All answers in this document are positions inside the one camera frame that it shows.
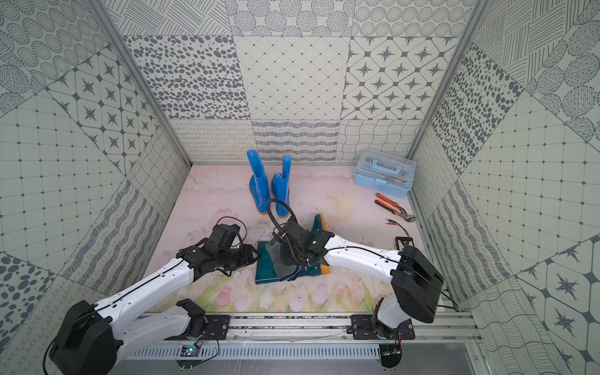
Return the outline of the grey blue microfibre cloth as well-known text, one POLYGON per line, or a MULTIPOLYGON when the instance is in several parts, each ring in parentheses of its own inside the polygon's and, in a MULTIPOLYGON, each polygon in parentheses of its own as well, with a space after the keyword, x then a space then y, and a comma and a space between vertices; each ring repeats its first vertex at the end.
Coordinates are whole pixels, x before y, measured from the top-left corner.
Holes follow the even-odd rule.
POLYGON ((279 281, 294 281, 301 275, 302 268, 297 265, 284 264, 284 245, 279 242, 269 242, 266 250, 273 262, 273 268, 279 281))

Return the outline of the green rubber boot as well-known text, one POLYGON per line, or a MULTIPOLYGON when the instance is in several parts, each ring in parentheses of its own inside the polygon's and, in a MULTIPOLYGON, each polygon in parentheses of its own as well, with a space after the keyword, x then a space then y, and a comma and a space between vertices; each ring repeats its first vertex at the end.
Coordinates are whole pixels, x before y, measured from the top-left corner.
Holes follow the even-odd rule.
MULTIPOLYGON (((270 284, 270 283, 275 283, 275 282, 283 282, 283 281, 278 280, 278 277, 273 268, 273 262, 270 258, 270 255, 268 254, 268 252, 266 250, 266 245, 269 242, 271 242, 271 243, 279 242, 279 243, 281 243, 281 245, 284 245, 284 264, 285 265, 296 265, 295 263, 293 263, 291 250, 289 249, 289 245, 287 244, 285 239, 284 240, 271 239, 268 242, 259 242, 258 243, 259 259, 257 262, 256 276, 255 276, 256 284, 270 284)), ((314 264, 311 267, 300 267, 300 268, 302 268, 302 272, 298 278, 316 277, 316 276, 325 275, 325 274, 329 273, 329 267, 325 264, 314 264)))

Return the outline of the blue rubber boot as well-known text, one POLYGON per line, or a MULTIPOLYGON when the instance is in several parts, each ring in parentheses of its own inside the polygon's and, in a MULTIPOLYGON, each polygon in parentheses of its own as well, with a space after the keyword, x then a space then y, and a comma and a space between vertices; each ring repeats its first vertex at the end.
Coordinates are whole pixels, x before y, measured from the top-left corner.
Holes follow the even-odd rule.
POLYGON ((291 176, 292 168, 292 157, 286 154, 282 158, 282 171, 281 173, 275 173, 271 181, 271 189, 273 197, 278 200, 276 203, 276 211, 279 217, 286 217, 289 211, 285 206, 281 205, 279 201, 284 204, 289 204, 289 180, 291 176))
POLYGON ((267 203, 270 200, 270 189, 267 173, 259 153, 255 149, 248 150, 246 153, 252 176, 249 181, 249 190, 256 204, 257 210, 261 214, 267 214, 267 203))

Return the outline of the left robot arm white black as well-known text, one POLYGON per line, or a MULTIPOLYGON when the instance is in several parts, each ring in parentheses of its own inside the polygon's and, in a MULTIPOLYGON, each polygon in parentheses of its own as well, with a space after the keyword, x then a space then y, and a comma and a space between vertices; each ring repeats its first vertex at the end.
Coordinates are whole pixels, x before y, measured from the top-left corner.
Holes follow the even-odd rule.
POLYGON ((156 316, 142 314, 167 295, 218 271, 229 277, 254 264, 259 252, 244 242, 237 224, 217 224, 209 237, 187 248, 155 273, 96 303, 70 307, 42 357, 63 374, 108 374, 140 349, 167 338, 204 340, 206 311, 189 298, 156 316))

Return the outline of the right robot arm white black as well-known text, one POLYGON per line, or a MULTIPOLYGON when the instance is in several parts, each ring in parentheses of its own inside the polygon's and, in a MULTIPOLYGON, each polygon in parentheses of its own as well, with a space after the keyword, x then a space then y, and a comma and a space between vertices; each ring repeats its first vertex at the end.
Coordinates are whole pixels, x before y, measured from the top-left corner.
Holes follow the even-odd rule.
POLYGON ((296 270, 317 264, 342 267, 392 286, 394 295, 382 299, 373 312, 375 327, 394 330, 409 319, 434 322, 444 279, 418 248, 379 249, 350 242, 330 231, 308 231, 291 207, 275 198, 266 208, 274 225, 268 247, 288 255, 296 270))

